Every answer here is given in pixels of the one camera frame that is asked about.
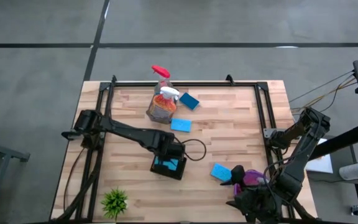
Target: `wooden tabletop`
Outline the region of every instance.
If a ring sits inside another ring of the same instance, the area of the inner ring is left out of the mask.
[[[99,83],[84,82],[76,118],[81,110],[95,109]],[[288,128],[293,124],[293,118],[284,82],[275,80],[267,83],[277,127]],[[200,101],[194,111],[178,102],[178,109],[173,115],[174,118],[192,120],[190,133],[172,131],[170,125],[149,120],[145,112],[154,93],[152,87],[115,88],[112,118],[134,127],[170,131],[181,141],[200,139],[207,145],[206,157],[199,162],[187,160],[182,180],[174,180],[150,172],[154,155],[136,142],[107,134],[94,222],[112,221],[103,217],[100,201],[106,192],[117,187],[126,191],[129,203],[125,214],[119,215],[119,222],[245,221],[240,211],[225,204],[233,198],[232,187],[220,186],[220,181],[211,177],[210,173],[215,163],[229,169],[239,164],[243,165],[245,170],[255,169],[263,172],[266,168],[267,160],[254,89],[241,86],[178,89],[181,93],[188,92]],[[265,117],[268,118],[262,91],[261,94]],[[52,218],[63,213],[64,188],[74,160],[82,150],[80,144],[81,140],[76,140],[68,145]],[[293,147],[284,157],[290,155],[291,150]],[[189,142],[186,144],[186,151],[189,156],[197,158],[202,156],[203,147],[198,142]],[[80,189],[85,155],[83,152],[73,171],[68,187],[67,205]],[[84,211],[88,209],[88,196],[85,198]],[[307,176],[298,200],[310,214],[316,216]]]

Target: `concrete floor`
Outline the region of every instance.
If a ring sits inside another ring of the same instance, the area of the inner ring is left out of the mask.
[[[0,1],[0,43],[92,43],[104,0]],[[353,0],[113,0],[101,37],[120,42],[358,42],[358,1]],[[0,193],[0,223],[46,221],[91,49],[0,49],[0,144],[31,153],[13,161]],[[151,64],[175,80],[285,81],[288,98],[352,70],[358,48],[99,49],[91,80],[154,80]],[[302,106],[332,90],[291,102]],[[341,90],[325,114],[330,135],[358,125],[358,95]],[[315,106],[320,110],[327,97]],[[333,160],[349,155],[335,153]],[[323,220],[358,223],[352,185],[311,183]]]

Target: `green plant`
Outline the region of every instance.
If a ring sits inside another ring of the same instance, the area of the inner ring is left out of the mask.
[[[127,199],[125,191],[119,189],[104,194],[104,200],[101,202],[104,205],[103,211],[106,212],[104,216],[117,221],[117,216],[127,209]]]

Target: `purple cloth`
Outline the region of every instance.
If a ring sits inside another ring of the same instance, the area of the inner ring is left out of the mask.
[[[263,178],[264,178],[263,173],[258,172],[256,170],[247,170],[246,175],[244,176],[242,181],[248,186],[253,186],[253,185],[259,185],[261,183],[264,184],[264,182],[261,181],[263,180]],[[234,195],[237,195],[239,193],[241,193],[240,185],[234,184]]]

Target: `white paper towel roll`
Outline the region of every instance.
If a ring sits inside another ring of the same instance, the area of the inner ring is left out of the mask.
[[[344,180],[358,179],[358,163],[349,166],[344,166],[339,169],[339,175]]]

